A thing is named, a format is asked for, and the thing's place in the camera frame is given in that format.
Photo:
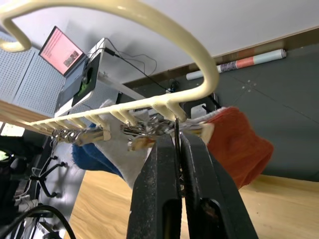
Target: laptop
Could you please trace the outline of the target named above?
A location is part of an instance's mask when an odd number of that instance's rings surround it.
[[[89,62],[89,57],[56,26],[39,55],[65,77],[63,90],[58,95],[55,117],[68,112],[92,95],[96,86],[100,55],[96,55]]]

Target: cream plastic hanger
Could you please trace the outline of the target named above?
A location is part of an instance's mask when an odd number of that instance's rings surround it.
[[[179,118],[180,122],[186,120],[186,114],[179,106],[181,102],[201,99],[211,94],[217,87],[219,73],[216,63],[208,51],[199,41],[176,22],[163,15],[152,7],[137,0],[24,0],[15,1],[0,6],[0,21],[5,29],[17,39],[17,42],[6,42],[0,39],[0,48],[9,52],[26,51],[31,47],[28,37],[13,23],[12,19],[33,11],[55,6],[78,6],[100,11],[105,11],[137,22],[174,42],[183,49],[197,64],[204,75],[204,82],[191,90],[154,96],[139,101],[113,105],[110,107],[90,110],[82,113],[71,114],[52,119],[35,122],[26,122],[2,111],[7,117],[34,127],[39,131],[52,132],[58,128],[85,128],[80,118],[105,128],[107,122],[100,115],[112,114],[124,123],[135,125],[136,118],[129,110],[152,107],[161,115],[170,120]]]

